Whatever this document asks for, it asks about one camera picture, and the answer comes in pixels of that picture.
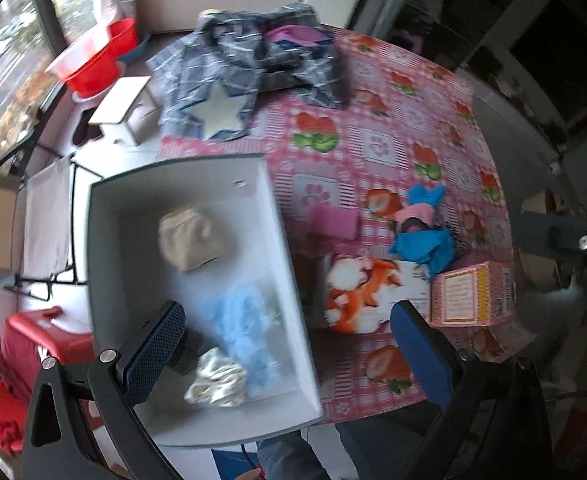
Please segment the pink sponge block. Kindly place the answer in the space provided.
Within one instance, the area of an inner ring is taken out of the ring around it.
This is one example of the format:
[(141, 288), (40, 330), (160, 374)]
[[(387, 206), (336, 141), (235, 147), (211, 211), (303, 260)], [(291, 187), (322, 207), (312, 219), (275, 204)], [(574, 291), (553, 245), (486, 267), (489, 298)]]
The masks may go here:
[(314, 204), (307, 213), (307, 233), (336, 240), (355, 240), (359, 235), (359, 210)]

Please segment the grey storage box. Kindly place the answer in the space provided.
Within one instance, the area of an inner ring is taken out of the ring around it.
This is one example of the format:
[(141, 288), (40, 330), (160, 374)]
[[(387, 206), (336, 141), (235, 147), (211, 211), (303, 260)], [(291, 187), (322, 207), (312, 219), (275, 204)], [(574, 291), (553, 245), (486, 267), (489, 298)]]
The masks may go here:
[[(180, 272), (161, 255), (159, 223), (182, 207), (209, 218), (223, 254)], [(237, 408), (191, 404), (190, 376), (164, 370), (137, 412), (164, 448), (223, 448), (287, 434), (324, 417), (286, 235), (264, 157), (204, 156), (157, 162), (96, 182), (87, 220), (90, 318), (98, 350), (118, 349), (164, 302), (218, 343), (211, 310), (255, 288), (276, 323), (266, 335), (276, 378)]]

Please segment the orange floral tissue pack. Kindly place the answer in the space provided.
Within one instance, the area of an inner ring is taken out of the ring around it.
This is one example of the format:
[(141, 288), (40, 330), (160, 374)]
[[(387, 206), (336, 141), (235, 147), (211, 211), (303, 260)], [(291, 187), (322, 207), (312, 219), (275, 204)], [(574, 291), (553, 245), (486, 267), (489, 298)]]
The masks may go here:
[(372, 334), (409, 301), (430, 321), (430, 275), (424, 264), (368, 257), (341, 258), (327, 275), (325, 321), (342, 334)]

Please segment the blue glove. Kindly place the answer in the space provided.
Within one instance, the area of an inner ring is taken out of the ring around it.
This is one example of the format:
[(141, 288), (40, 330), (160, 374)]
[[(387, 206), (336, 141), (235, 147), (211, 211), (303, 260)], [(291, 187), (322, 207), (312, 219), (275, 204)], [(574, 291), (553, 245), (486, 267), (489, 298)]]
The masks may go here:
[(434, 188), (427, 188), (421, 183), (414, 184), (407, 192), (408, 204), (411, 206), (426, 204), (437, 208), (446, 193), (445, 185), (437, 185)]

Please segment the pink strawberry tablecloth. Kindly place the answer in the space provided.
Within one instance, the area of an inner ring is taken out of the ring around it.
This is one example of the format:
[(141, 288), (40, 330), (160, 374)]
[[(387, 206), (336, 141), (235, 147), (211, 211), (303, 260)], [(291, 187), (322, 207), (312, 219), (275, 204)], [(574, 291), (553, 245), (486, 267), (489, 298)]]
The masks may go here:
[[(445, 185), (435, 223), (449, 229), (452, 269), (485, 261), (514, 267), (510, 222), (487, 142), (472, 115), (464, 79), (393, 44), (339, 29), (351, 98), (343, 110), (277, 96), (258, 110), (250, 132), (228, 142), (164, 136), (162, 159), (203, 155), (265, 157), (295, 264), (324, 256), (391, 259), (392, 216), (416, 183)], [(310, 206), (359, 210), (355, 240), (307, 233)], [(513, 318), (489, 327), (440, 327), (456, 348), (500, 363), (534, 340)]]

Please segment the pink soft toy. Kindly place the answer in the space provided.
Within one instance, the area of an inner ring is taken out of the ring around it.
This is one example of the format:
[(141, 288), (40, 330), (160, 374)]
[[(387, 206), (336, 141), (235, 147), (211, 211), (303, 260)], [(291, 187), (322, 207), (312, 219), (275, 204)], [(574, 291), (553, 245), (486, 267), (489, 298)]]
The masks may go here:
[(397, 233), (420, 232), (431, 230), (435, 207), (427, 203), (409, 205), (397, 211), (393, 220)]

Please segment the black metal rack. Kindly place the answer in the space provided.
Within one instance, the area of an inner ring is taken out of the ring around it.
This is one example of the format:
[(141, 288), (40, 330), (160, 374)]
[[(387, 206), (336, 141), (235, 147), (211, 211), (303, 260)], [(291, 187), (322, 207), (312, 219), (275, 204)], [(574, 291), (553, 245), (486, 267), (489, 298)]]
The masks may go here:
[(47, 302), (54, 286), (85, 286), (77, 265), (75, 239), (76, 187), (84, 172), (89, 182), (103, 176), (71, 154), (27, 178), (20, 189), (24, 222), (19, 270), (12, 290), (18, 295)]

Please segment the white small stool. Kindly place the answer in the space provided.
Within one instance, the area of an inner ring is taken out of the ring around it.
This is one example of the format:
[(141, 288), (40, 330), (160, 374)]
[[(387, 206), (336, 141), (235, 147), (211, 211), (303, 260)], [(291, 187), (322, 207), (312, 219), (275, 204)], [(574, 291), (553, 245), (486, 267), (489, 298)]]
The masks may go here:
[(120, 78), (88, 120), (102, 135), (128, 146), (139, 146), (156, 130), (162, 105), (151, 88), (151, 76)]

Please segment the white cream crumpled cloth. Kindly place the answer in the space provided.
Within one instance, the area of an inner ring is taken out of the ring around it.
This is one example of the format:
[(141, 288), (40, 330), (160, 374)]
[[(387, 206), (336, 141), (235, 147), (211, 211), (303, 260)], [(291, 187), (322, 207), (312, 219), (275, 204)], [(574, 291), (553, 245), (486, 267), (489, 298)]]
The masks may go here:
[(235, 408), (246, 401), (246, 369), (213, 347), (200, 356), (184, 399), (189, 404)]

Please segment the purple cloth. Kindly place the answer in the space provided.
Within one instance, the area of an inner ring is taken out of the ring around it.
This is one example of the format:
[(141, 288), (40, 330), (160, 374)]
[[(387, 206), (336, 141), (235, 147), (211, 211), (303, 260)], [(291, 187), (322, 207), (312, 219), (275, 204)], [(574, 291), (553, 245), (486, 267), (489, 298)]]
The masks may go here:
[(275, 44), (294, 44), (299, 47), (316, 47), (330, 44), (333, 38), (317, 28), (304, 25), (284, 25), (269, 30), (263, 36), (266, 41)]

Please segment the beige soft ball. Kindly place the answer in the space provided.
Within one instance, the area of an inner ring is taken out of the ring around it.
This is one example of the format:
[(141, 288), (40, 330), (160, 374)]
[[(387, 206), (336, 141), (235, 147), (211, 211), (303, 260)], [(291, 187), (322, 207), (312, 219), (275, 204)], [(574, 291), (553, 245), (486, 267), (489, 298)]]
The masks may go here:
[(223, 256), (222, 235), (208, 216), (185, 207), (159, 221), (159, 247), (163, 258), (182, 273)]

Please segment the red plastic basin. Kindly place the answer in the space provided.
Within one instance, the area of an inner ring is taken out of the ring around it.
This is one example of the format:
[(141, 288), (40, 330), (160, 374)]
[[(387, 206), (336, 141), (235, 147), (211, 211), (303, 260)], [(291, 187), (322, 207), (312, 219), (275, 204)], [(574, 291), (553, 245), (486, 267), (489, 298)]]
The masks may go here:
[(118, 58), (139, 44), (136, 25), (135, 18), (95, 25), (59, 54), (45, 72), (81, 99), (103, 92), (120, 77)]

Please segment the light blue fluffy cloth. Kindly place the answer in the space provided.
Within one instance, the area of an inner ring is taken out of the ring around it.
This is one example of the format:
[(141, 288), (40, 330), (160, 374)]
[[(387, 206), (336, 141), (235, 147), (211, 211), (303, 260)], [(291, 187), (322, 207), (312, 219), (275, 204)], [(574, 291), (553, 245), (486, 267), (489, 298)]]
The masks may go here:
[(255, 398), (278, 382), (280, 362), (272, 350), (279, 312), (255, 285), (235, 285), (208, 307), (208, 322), (226, 356), (246, 370), (246, 394)]

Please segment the pink yellow carton box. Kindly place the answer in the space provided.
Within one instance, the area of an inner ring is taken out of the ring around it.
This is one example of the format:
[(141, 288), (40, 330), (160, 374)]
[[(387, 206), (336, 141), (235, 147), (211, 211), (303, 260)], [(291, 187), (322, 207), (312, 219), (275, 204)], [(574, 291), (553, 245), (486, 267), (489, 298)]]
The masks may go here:
[(435, 327), (489, 327), (516, 315), (514, 268), (485, 261), (438, 275), (431, 285), (429, 323)]

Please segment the grey plaid shirt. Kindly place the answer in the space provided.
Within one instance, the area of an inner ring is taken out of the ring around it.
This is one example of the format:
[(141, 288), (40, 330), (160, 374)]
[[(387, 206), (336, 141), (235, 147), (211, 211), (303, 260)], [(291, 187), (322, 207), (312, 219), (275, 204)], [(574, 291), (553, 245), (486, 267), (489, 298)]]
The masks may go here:
[[(299, 47), (263, 36), (284, 25), (317, 28), (330, 44)], [(159, 124), (167, 133), (202, 141), (246, 135), (258, 98), (292, 92), (305, 104), (342, 108), (348, 103), (347, 70), (333, 33), (313, 6), (296, 2), (267, 13), (215, 11), (196, 29), (149, 58), (162, 96)]]

